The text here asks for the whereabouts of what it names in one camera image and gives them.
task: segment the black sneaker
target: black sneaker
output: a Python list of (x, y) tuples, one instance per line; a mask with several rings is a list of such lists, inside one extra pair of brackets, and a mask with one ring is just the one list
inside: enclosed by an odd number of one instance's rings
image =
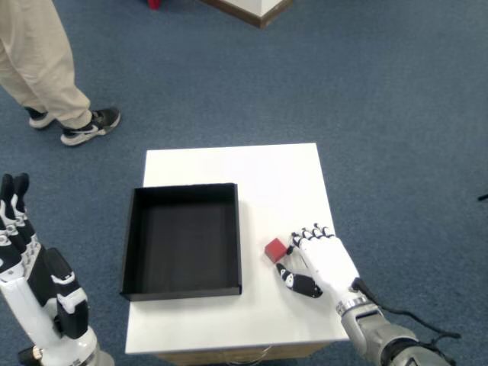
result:
[(116, 108), (93, 111), (90, 123), (82, 128), (63, 128), (61, 141), (68, 146), (76, 146), (96, 136), (112, 131), (120, 122), (120, 112)]
[(54, 122), (56, 118), (54, 118), (49, 113), (40, 113), (33, 108), (26, 107), (25, 110), (29, 113), (29, 124), (31, 127), (41, 130), (49, 126), (51, 122)]

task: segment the black tray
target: black tray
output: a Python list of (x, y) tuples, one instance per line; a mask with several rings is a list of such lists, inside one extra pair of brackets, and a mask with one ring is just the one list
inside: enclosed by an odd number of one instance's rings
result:
[(143, 301), (241, 293), (237, 185), (134, 189), (121, 295)]

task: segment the red cube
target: red cube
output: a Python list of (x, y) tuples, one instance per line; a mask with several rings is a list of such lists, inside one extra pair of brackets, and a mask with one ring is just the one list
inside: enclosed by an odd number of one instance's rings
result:
[(287, 248), (283, 245), (280, 239), (275, 238), (267, 244), (265, 253), (273, 263), (276, 263), (287, 254)]

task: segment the person's leg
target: person's leg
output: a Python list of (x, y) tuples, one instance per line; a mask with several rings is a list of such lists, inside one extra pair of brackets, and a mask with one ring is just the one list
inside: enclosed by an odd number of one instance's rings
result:
[[(90, 101), (75, 86), (71, 48), (52, 0), (1, 0), (0, 40), (1, 57), (7, 57), (17, 72), (12, 77), (13, 69), (2, 62), (2, 85), (19, 103), (49, 111), (64, 127), (78, 129), (90, 123)], [(25, 87), (25, 95), (12, 93), (20, 90), (19, 75), (30, 94)]]
[(0, 40), (0, 85), (9, 93), (20, 105), (32, 108), (40, 113), (46, 112), (46, 107), (40, 102), (39, 98), (32, 92), (31, 88), (25, 83), (22, 76), (10, 63), (3, 43)]
[(55, 120), (52, 115), (47, 113), (39, 98), (10, 63), (2, 40), (0, 40), (0, 85), (27, 110), (30, 115), (29, 124), (33, 128), (47, 127)]

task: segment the red object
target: red object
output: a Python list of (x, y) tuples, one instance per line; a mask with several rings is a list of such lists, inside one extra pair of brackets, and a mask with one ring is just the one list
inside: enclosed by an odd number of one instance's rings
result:
[(149, 7), (151, 9), (159, 9), (159, 4), (161, 3), (161, 0), (147, 0), (147, 3), (149, 4)]
[(287, 254), (287, 248), (283, 245), (280, 239), (276, 238), (267, 244), (265, 247), (265, 253), (273, 263), (276, 263), (282, 259), (285, 254)]

